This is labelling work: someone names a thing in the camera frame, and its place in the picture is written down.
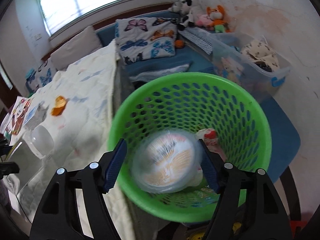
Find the green plush toy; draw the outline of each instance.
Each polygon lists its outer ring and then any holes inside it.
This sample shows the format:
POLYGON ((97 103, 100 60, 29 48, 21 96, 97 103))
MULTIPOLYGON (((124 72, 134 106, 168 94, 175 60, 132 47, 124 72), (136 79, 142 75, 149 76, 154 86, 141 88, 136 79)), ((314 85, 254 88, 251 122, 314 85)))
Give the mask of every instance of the green plush toy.
POLYGON ((215 33, 225 33, 226 29, 222 24, 219 24, 219 25, 214 26, 214 32, 215 33))

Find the orange peel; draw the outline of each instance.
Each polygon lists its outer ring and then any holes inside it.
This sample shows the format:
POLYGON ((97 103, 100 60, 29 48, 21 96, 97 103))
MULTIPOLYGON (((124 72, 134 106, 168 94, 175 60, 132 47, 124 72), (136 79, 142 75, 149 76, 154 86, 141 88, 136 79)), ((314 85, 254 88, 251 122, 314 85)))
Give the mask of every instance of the orange peel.
POLYGON ((57 116, 62 114, 67 104, 67 100, 63 96, 58 96, 55 100, 54 108, 51 109, 51 115, 57 116))

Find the poster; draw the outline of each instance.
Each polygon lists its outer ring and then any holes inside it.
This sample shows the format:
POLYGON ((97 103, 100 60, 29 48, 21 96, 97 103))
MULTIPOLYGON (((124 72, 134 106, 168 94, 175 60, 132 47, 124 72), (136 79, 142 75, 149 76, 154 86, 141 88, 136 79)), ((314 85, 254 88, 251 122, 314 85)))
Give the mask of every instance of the poster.
POLYGON ((13 106, 11 111, 9 122, 7 127, 5 128, 5 132, 11 134, 11 142, 18 135, 21 130, 24 117, 28 108, 31 104, 32 99, 24 98, 24 97, 17 97, 17 101, 13 106))

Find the basket rim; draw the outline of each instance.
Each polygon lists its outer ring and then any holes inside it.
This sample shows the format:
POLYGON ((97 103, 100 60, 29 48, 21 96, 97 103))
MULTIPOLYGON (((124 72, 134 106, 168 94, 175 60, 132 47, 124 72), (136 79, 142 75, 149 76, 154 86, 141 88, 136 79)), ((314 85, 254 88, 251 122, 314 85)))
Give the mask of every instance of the basket rim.
MULTIPOLYGON (((130 94, 127 99, 122 103, 120 108, 118 109, 109 132, 109 140, 108 140, 108 150, 112 151, 118 142, 118 133, 120 131, 120 127, 117 125, 121 119, 123 114, 127 112, 127 108, 132 108, 132 104, 135 100, 136 95, 143 93, 144 91, 149 92, 154 85, 159 85, 166 83, 167 81, 177 81, 183 80, 186 77, 194 76, 195 78, 202 78, 202 77, 210 77, 213 79, 218 79, 222 82, 228 83, 228 86, 232 86, 235 91, 237 90, 239 93, 242 94, 243 97, 246 97, 251 102, 251 108, 255 108, 257 111, 260 121, 263 123, 263 127, 260 127, 259 132, 262 132, 264 136, 264 150, 265 154, 261 159, 261 167, 265 170, 268 169, 269 162, 271 159, 271 149, 272 149, 272 139, 271 139, 271 130, 262 108, 260 107, 259 103, 242 87, 238 86, 236 83, 229 81, 220 76, 207 74, 207 73, 199 73, 199 72, 189 72, 189 73, 175 73, 170 74, 168 76, 157 78, 147 84, 141 86, 137 90, 135 90, 132 94, 130 94)), ((122 191, 125 195, 133 201, 139 208, 145 210, 146 212, 151 213, 152 215, 170 221, 176 222, 195 222, 195 221, 205 221, 210 220, 215 209, 216 204, 210 204, 209 206, 205 207, 198 207, 194 208, 194 212, 191 209, 183 209, 181 208, 181 212, 178 212, 176 209, 170 207, 170 205, 161 205, 159 204, 158 200, 155 200, 148 196, 147 192, 142 191, 139 189, 135 184, 132 184, 126 180, 127 170, 121 168, 120 173, 118 175, 117 181, 119 186, 121 187, 122 191)))

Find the white cushion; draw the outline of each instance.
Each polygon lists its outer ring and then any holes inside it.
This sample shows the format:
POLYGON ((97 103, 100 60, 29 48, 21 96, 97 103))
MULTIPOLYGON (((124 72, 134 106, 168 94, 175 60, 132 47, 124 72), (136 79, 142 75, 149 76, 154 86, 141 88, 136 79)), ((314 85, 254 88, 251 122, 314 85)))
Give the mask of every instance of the white cushion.
POLYGON ((70 64, 102 48, 102 44, 90 25, 51 54, 54 67, 65 70, 70 64))

